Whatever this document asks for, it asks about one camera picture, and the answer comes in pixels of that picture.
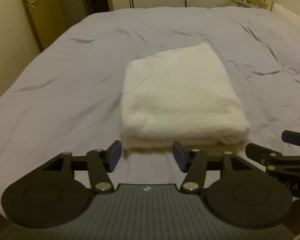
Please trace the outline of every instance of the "door handle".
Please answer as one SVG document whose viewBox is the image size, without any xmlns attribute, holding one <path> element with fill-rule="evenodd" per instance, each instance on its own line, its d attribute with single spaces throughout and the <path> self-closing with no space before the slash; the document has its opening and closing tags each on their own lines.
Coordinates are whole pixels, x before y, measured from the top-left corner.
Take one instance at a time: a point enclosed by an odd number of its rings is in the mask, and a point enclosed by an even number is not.
<svg viewBox="0 0 300 240">
<path fill-rule="evenodd" d="M 38 0 L 31 0 L 31 1 L 27 0 L 27 5 L 28 5 L 29 10 L 34 9 L 36 6 L 39 5 L 38 3 L 36 3 L 37 1 Z"/>
</svg>

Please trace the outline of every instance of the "white towel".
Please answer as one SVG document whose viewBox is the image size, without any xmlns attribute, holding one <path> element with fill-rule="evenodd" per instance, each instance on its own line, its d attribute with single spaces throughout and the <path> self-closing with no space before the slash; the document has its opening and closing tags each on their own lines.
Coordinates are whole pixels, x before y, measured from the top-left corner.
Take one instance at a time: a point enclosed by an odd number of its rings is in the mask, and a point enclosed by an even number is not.
<svg viewBox="0 0 300 240">
<path fill-rule="evenodd" d="M 250 126 L 211 47 L 174 49 L 130 62 L 122 107 L 125 149 L 238 144 Z"/>
</svg>

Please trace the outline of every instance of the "bed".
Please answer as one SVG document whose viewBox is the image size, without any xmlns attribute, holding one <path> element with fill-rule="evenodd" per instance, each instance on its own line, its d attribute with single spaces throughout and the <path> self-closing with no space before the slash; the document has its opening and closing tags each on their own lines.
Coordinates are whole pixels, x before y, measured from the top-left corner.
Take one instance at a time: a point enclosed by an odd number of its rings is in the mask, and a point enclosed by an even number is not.
<svg viewBox="0 0 300 240">
<path fill-rule="evenodd" d="M 281 141 L 283 130 L 300 132 L 298 30 L 254 8 L 121 9 L 71 27 L 0 98 L 0 198 L 8 185 L 61 152 L 84 155 L 120 139 L 130 61 L 202 42 L 218 54 L 242 102 L 249 142 L 300 155 L 300 147 Z M 185 175 L 170 151 L 148 151 L 124 154 L 109 176 L 115 185 L 180 185 Z M 86 173 L 75 178 L 89 186 Z M 216 179 L 211 171 L 205 185 Z"/>
</svg>

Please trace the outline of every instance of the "wall shelf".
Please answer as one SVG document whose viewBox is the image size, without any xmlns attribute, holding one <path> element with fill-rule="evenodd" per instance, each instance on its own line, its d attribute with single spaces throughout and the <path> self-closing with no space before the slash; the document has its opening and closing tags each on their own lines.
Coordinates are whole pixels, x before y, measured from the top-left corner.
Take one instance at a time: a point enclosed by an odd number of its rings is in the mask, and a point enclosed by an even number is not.
<svg viewBox="0 0 300 240">
<path fill-rule="evenodd" d="M 257 0 L 246 0 L 248 3 L 257 4 Z"/>
<path fill-rule="evenodd" d="M 260 0 L 257 0 L 257 6 L 263 8 L 263 9 L 267 9 L 268 8 L 268 4 L 265 3 L 265 2 L 262 2 Z"/>
<path fill-rule="evenodd" d="M 246 8 L 258 8 L 256 5 L 254 5 L 252 3 L 247 3 L 247 2 L 244 2 L 244 1 L 241 1 L 241 0 L 231 0 L 231 1 L 236 3 L 236 4 L 240 4 L 240 5 L 242 5 L 243 7 L 246 7 Z"/>
</svg>

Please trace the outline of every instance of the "white pillow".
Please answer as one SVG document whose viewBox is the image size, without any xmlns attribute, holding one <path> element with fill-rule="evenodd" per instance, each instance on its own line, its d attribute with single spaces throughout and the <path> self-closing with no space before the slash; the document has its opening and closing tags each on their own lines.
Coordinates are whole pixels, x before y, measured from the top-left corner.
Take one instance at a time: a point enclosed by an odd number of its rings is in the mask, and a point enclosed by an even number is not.
<svg viewBox="0 0 300 240">
<path fill-rule="evenodd" d="M 274 3 L 272 6 L 272 12 L 279 16 L 286 23 L 292 25 L 300 31 L 300 16 L 296 15 L 292 11 L 287 10 L 278 3 Z"/>
</svg>

